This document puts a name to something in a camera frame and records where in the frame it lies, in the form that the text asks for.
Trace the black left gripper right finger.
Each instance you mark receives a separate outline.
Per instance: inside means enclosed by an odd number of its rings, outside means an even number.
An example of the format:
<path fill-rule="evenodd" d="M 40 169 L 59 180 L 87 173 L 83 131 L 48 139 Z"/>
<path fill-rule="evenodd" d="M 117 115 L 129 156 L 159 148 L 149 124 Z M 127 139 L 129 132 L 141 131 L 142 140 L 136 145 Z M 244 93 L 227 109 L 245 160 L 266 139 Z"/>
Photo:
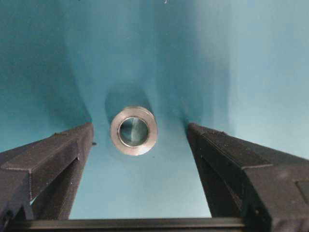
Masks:
<path fill-rule="evenodd" d="M 309 229 L 309 161 L 195 123 L 187 127 L 213 217 L 260 232 Z"/>

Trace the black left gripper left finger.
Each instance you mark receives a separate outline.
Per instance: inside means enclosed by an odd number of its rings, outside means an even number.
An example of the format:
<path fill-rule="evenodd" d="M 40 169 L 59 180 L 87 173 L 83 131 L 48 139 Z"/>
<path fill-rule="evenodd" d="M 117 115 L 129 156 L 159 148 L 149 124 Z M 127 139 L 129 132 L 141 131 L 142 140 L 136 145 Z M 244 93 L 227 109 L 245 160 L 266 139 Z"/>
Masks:
<path fill-rule="evenodd" d="M 0 154 L 0 230 L 14 220 L 67 220 L 93 145 L 88 122 Z"/>

